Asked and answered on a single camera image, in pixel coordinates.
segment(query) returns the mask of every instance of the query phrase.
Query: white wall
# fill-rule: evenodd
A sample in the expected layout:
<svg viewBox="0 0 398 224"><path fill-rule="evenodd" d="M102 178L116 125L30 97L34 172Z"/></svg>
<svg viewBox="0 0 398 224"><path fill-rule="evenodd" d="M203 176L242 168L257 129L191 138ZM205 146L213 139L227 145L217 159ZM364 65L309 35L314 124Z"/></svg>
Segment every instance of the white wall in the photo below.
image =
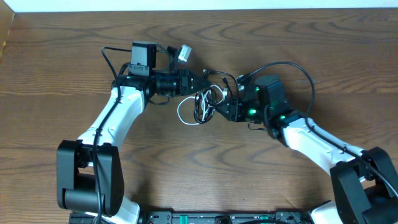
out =
<svg viewBox="0 0 398 224"><path fill-rule="evenodd" d="M14 12L398 7L398 0L4 0Z"/></svg>

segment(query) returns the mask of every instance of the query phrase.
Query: wood grain surface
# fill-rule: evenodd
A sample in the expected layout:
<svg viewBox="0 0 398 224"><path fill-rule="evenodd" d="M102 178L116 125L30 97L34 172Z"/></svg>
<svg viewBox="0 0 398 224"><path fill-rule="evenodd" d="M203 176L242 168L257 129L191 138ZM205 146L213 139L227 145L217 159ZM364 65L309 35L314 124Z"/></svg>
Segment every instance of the wood grain surface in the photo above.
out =
<svg viewBox="0 0 398 224"><path fill-rule="evenodd" d="M79 12L17 14L0 64L0 223L66 223L56 201L56 149L86 131L107 102L101 46L188 44L205 68L244 74L299 63L314 79L311 115L324 129L398 166L398 9ZM115 67L130 55L109 52ZM294 106L310 89L278 66ZM121 152L125 195L177 211L310 208L333 199L328 175L305 156L220 115L187 126L149 105ZM192 119L192 103L182 108Z"/></svg>
<svg viewBox="0 0 398 224"><path fill-rule="evenodd" d="M8 5L0 0L0 60L2 52L7 45L7 37L11 29L12 21L14 20L14 12Z"/></svg>

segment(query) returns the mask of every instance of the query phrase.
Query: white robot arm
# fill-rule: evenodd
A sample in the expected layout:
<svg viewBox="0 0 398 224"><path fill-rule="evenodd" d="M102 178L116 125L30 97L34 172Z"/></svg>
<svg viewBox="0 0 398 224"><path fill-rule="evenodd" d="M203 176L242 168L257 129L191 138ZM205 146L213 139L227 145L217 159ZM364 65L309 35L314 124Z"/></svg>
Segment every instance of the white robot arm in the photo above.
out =
<svg viewBox="0 0 398 224"><path fill-rule="evenodd" d="M57 200L61 208L94 217L96 211L102 212L103 219L116 224L140 222L140 207L124 196L119 151L127 132L154 93L183 96L210 87L208 80L189 70L177 69L177 64L185 63L191 51L186 45L178 50L160 47L174 61L169 62L168 73L153 70L157 47L155 43L133 42L131 51L135 56L131 63L122 67L111 97L96 121L77 141L64 140L58 147ZM281 63L299 67L290 62L271 65ZM129 75L125 76L123 71L127 66ZM395 190L398 189L398 176L387 153L378 147L365 151L349 145L301 112L291 109L278 77L261 77L255 82L249 78L261 69L238 80L238 89L246 92L244 98L225 100L215 110L229 121L264 123L272 138L306 155L331 176L336 202L325 203L310 211L311 222L373 224L398 221ZM95 154L96 175L79 173L79 168L93 165L91 161ZM361 182L374 179L375 187L364 190Z"/></svg>

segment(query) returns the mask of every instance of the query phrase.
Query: black cable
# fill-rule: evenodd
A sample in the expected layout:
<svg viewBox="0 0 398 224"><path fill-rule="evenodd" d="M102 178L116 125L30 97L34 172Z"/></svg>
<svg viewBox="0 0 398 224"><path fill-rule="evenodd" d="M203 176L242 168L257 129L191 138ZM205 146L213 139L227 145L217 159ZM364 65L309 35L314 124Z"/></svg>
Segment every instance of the black cable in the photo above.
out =
<svg viewBox="0 0 398 224"><path fill-rule="evenodd" d="M268 120L268 109L269 109L269 105L266 105L264 107L264 121L266 121L266 125L267 127L269 127L269 120Z"/></svg>
<svg viewBox="0 0 398 224"><path fill-rule="evenodd" d="M122 65L122 67L120 68L119 75L123 75L124 71L126 71L126 69L128 68L128 66L129 66L130 64L131 64L130 62L124 63L124 64Z"/></svg>
<svg viewBox="0 0 398 224"><path fill-rule="evenodd" d="M214 81L214 85L218 86L220 89L222 89L222 87L220 86L220 84L218 84L216 81Z"/></svg>
<svg viewBox="0 0 398 224"><path fill-rule="evenodd" d="M248 122L248 128L252 131L265 131L266 130L265 128L251 128L250 124L259 124L259 123L255 122L255 121Z"/></svg>
<svg viewBox="0 0 398 224"><path fill-rule="evenodd" d="M362 157L358 156L357 154L355 154L354 152L350 151L347 149L347 147L342 147L340 145L338 145L337 143L333 142L332 140L324 137L323 135L321 135L320 133L318 133L315 130L315 126L311 126L310 123L308 122L308 117L310 115L310 112L312 110L313 104L315 102L315 87L314 84L312 82L312 78L310 77L310 75L307 73L307 71L304 70L304 68L302 68L300 65L297 65L296 63L293 62L273 62L273 63L268 63L264 66L262 66L261 68L257 69L256 71L246 75L245 77L243 77L242 82L244 80L247 80L248 78L250 78L251 76L255 75L257 72L260 72L261 70L268 68L270 66L273 65L292 65L295 66L296 68L300 69L302 71L302 73L308 78L310 85L311 85L311 91L312 91L312 98L311 98L311 102L310 105L308 106L308 110L307 113L305 114L305 124L307 125L307 127L314 132L314 134L316 134L318 137L322 138L323 140L325 140L326 142L330 143L332 146L337 147L339 150L342 150L343 153L346 152L349 155L355 157L360 163L362 163L362 165L366 166L367 168L369 168L369 170L371 172L373 172L376 176L378 176L392 191L393 193L396 195L396 197L398 198L398 193L397 190L395 188L393 188L393 186L391 185L391 183L388 181L388 179L382 174L380 173L378 170L376 170L370 163L366 162Z"/></svg>
<svg viewBox="0 0 398 224"><path fill-rule="evenodd" d="M216 70L210 70L210 71L208 72L208 74L221 74L221 75L226 75L226 76L231 77L231 78L234 80L235 85L236 85L236 95L239 97L238 82L236 81L236 78L233 77L231 74L226 73L226 72L216 71Z"/></svg>
<svg viewBox="0 0 398 224"><path fill-rule="evenodd" d="M232 94L232 89L231 89L231 87L229 87L228 80L225 77L223 77L223 82L226 85L227 89L229 90L229 93L231 94L231 97L234 97L234 95Z"/></svg>
<svg viewBox="0 0 398 224"><path fill-rule="evenodd" d="M103 55L103 57L106 60L106 63L108 63L112 73L113 73L113 77L115 79L116 82L116 86L118 89L118 96L116 97L116 100L113 104L113 106L111 107L111 109L108 111L108 113L105 115L104 119L101 121L101 123L99 124L98 128L95 130L95 136L94 136L94 142L93 142L93 156L92 156L92 161L93 161L93 169L94 169L94 177L95 177L95 186L97 189L97 201L98 201L98 217L96 222L98 224L101 224L102 221L102 199L101 199L101 186L100 186L100 175L98 173L98 165L97 165L97 142L98 142L98 138L101 134L102 128L105 125L106 120L111 116L112 112L114 111L114 109L116 108L116 106L118 105L118 103L120 102L120 97L121 97L121 90L120 90L120 84L118 82L118 77L116 75L116 71L114 70L112 63L109 61L108 57L106 56L105 53L105 49L110 49L110 50L118 50L118 51L122 51L122 52L131 52L131 50L126 50L126 49L119 49L116 47L102 47L101 48L101 53Z"/></svg>
<svg viewBox="0 0 398 224"><path fill-rule="evenodd" d="M207 92L210 90L210 100L206 103L205 105L205 111L209 109L209 111L206 113L204 118L200 117L205 111L201 110L201 100L202 100L202 94L203 92ZM217 99L217 93L214 89L208 88L206 90L201 90L196 92L195 94L195 107L193 110L193 118L197 123L204 124L208 122L214 115L214 107L216 105L216 99Z"/></svg>
<svg viewBox="0 0 398 224"><path fill-rule="evenodd" d="M287 222L284 221L280 221L280 220L253 220L253 221L248 221L248 222L244 222L241 224L261 224L261 223L276 223L276 224L289 224Z"/></svg>

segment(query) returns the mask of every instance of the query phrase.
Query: black bracket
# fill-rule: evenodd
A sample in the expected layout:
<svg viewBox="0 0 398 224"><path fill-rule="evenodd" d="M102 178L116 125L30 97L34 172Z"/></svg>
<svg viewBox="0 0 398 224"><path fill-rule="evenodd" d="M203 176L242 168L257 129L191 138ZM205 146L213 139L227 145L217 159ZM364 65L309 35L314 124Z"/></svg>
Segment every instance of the black bracket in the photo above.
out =
<svg viewBox="0 0 398 224"><path fill-rule="evenodd" d="M220 103L216 110L228 121L241 122L244 119L244 105L238 98L230 98L228 101Z"/></svg>
<svg viewBox="0 0 398 224"><path fill-rule="evenodd" d="M63 140L57 149L57 201L60 208L76 212L98 212L95 177L79 173L90 161L90 145ZM98 175L103 213L117 214L122 204L124 181L116 146L97 147Z"/></svg>
<svg viewBox="0 0 398 224"><path fill-rule="evenodd" d="M387 152L379 147L363 151L363 158L383 173L393 188L398 189L398 176ZM330 169L336 207L343 223L373 224L398 221L398 199L387 185L367 168L353 159L340 162ZM376 180L376 184L363 189L359 178Z"/></svg>

